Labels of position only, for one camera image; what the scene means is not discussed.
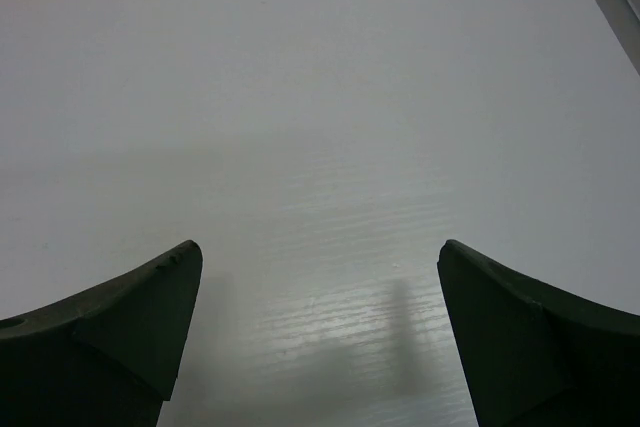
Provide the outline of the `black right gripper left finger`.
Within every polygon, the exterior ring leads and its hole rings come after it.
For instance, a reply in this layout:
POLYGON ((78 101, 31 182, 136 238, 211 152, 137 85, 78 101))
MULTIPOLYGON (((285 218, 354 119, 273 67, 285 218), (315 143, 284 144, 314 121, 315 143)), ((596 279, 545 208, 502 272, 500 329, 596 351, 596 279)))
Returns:
POLYGON ((178 377, 202 275, 185 241, 1 322, 4 426, 154 426, 178 377))

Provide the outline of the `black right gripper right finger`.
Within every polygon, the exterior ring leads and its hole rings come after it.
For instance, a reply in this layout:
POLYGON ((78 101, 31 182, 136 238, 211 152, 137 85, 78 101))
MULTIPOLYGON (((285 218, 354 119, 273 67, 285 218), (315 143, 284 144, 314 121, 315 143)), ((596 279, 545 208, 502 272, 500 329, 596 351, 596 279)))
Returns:
POLYGON ((638 316, 456 240, 437 271, 479 425, 638 425, 638 316))

